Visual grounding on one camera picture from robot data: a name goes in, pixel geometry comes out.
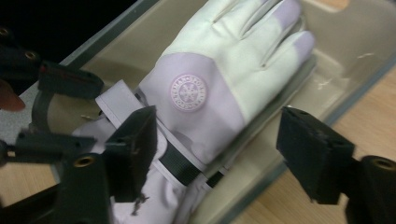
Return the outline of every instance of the black strap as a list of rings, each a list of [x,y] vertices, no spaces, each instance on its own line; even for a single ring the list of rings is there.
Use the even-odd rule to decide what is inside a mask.
[[[160,162],[184,186],[188,186],[201,173],[169,141]]]
[[[210,178],[206,181],[206,184],[210,188],[214,188],[223,177],[224,174],[222,174],[220,171],[217,171],[214,175],[210,176]]]

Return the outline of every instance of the metal bolt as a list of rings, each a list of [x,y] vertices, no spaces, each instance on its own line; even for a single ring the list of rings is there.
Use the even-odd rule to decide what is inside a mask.
[[[25,56],[26,58],[30,59],[30,60],[35,60],[37,58],[37,56],[35,55],[35,53],[33,53],[32,51],[26,51],[25,52]]]
[[[9,31],[5,28],[0,27],[0,35],[3,36],[8,36],[9,35]]]
[[[396,164],[388,160],[374,159],[373,164],[384,170],[396,171]]]
[[[74,166],[81,168],[81,167],[86,167],[95,162],[95,158],[92,156],[86,156],[86,157],[81,157],[75,160]]]

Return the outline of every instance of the glove fabric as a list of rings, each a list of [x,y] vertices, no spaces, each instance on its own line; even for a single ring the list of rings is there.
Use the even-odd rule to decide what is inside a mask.
[[[156,105],[159,133],[167,140],[159,144],[142,190],[148,199],[137,216],[131,215],[132,203],[114,204],[119,223],[175,221],[187,186],[158,159],[172,145],[205,170],[310,56],[311,33],[286,37],[300,14],[298,0],[209,0],[188,21],[136,91],[144,105]],[[109,111],[104,110],[114,125]],[[205,183],[205,177],[196,181]],[[187,204],[192,210],[197,205]],[[188,212],[177,224],[187,222],[191,212],[180,209]]]

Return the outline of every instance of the plastic container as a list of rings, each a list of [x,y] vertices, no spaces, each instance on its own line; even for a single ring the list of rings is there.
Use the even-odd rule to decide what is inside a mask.
[[[138,1],[63,63],[95,73],[107,87],[124,79],[134,88],[204,3]],[[317,39],[317,69],[300,89],[303,79],[295,81],[290,89],[295,94],[287,104],[332,124],[396,63],[396,6],[386,0],[350,0],[344,9],[315,0],[302,4],[307,28]],[[244,152],[206,196],[191,222],[230,221],[286,169],[275,148],[276,109],[283,104],[273,105],[275,113],[262,114],[249,127],[242,143],[237,143],[244,145]],[[98,111],[94,101],[40,92],[33,124],[71,133],[86,122],[83,117],[95,118]]]

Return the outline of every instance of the embroidered emblem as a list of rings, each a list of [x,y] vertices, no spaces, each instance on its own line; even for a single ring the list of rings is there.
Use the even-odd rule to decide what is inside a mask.
[[[178,109],[182,111],[197,110],[206,99],[205,83],[193,75],[177,77],[171,87],[171,97]]]

